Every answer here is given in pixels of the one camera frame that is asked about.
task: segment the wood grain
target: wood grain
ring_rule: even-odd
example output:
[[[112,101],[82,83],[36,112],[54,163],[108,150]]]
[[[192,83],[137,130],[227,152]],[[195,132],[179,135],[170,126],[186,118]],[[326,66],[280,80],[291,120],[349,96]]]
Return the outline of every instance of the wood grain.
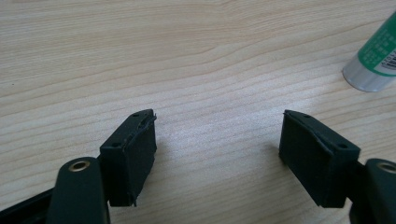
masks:
[[[135,111],[158,151],[113,223],[348,223],[316,207],[277,156],[282,112],[310,114],[396,161],[396,85],[341,70],[392,0],[0,2],[0,209],[51,188]]]

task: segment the wooden table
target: wooden table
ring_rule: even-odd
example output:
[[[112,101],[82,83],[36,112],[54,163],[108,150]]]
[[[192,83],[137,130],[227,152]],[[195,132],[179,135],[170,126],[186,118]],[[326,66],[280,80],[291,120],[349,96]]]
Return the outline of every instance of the wooden table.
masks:
[[[393,0],[0,3],[0,209],[153,108],[158,150],[138,206],[113,223],[348,223],[277,156],[283,111],[310,114],[396,161],[396,83],[341,70]]]

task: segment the screw hole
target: screw hole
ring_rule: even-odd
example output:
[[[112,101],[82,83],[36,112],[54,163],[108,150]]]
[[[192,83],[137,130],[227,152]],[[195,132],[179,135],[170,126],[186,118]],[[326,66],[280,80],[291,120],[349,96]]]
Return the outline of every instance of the screw hole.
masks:
[[[339,146],[339,147],[341,147],[341,148],[347,148],[347,145],[342,144],[342,143],[338,144],[337,146]]]
[[[77,161],[69,166],[69,171],[71,172],[80,172],[85,170],[90,166],[88,161]]]
[[[393,164],[389,164],[386,162],[380,162],[378,164],[378,167],[386,172],[392,173],[392,174],[396,174],[396,166]]]
[[[119,147],[121,145],[121,143],[113,143],[111,144],[112,147]]]

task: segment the white cap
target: white cap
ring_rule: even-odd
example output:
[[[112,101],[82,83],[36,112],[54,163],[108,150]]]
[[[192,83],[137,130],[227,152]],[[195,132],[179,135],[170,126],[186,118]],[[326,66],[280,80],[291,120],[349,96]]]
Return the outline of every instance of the white cap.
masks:
[[[383,77],[361,64],[358,56],[343,69],[346,81],[360,91],[382,91],[395,77]]]

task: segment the cylindrical container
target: cylindrical container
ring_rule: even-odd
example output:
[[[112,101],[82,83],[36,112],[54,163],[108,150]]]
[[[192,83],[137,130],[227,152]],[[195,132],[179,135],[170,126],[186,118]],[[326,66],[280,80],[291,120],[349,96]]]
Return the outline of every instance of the cylindrical container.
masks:
[[[396,79],[396,12],[359,50],[343,74],[361,91],[381,91]]]

